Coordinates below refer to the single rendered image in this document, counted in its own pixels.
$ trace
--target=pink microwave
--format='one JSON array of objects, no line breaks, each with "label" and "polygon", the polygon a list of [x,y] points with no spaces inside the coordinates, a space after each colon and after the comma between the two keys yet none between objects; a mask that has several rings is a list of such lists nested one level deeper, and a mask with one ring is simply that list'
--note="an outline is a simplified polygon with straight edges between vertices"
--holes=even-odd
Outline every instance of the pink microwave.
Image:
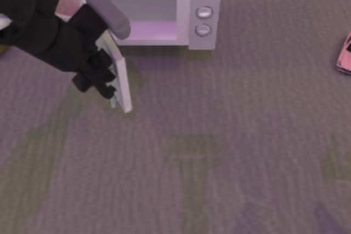
[{"label": "pink microwave", "polygon": [[131,22],[131,35],[118,45],[216,47],[220,0],[112,0]]}]

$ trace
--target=pink object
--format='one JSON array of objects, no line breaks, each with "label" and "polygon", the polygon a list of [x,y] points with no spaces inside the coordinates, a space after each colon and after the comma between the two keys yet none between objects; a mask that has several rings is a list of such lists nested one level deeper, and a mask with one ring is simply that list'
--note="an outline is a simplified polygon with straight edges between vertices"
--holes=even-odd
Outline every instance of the pink object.
[{"label": "pink object", "polygon": [[344,42],[344,46],[340,52],[339,58],[336,62],[336,70],[348,75],[351,75],[351,52],[347,50],[347,47],[350,44],[351,44],[351,33],[349,33],[349,35],[347,36]]}]

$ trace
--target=person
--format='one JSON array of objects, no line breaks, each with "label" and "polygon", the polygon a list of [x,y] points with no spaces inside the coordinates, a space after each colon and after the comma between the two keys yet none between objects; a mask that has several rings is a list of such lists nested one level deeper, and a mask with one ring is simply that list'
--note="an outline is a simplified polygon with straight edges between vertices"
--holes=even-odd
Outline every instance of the person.
[{"label": "person", "polygon": [[116,89],[112,58],[98,49],[96,40],[108,29],[87,4],[65,22],[55,14],[59,0],[0,0],[0,45],[16,46],[52,67],[74,72],[76,88],[95,87],[106,99]]}]

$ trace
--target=wooden surface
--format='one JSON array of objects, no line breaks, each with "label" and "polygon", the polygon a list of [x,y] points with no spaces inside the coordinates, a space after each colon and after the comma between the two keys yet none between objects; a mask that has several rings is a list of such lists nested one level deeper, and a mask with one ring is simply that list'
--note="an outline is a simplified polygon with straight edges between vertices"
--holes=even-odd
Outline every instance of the wooden surface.
[{"label": "wooden surface", "polygon": [[348,2],[222,0],[213,52],[122,48],[128,115],[11,49],[0,233],[350,233]]}]

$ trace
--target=microwave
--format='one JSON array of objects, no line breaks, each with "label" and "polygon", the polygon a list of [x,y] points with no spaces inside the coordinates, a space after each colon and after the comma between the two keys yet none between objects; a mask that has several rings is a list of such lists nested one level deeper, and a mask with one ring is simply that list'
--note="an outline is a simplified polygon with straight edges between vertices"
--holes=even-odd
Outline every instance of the microwave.
[{"label": "microwave", "polygon": [[220,0],[111,0],[129,18],[126,45],[184,45],[190,50],[216,47]]}]

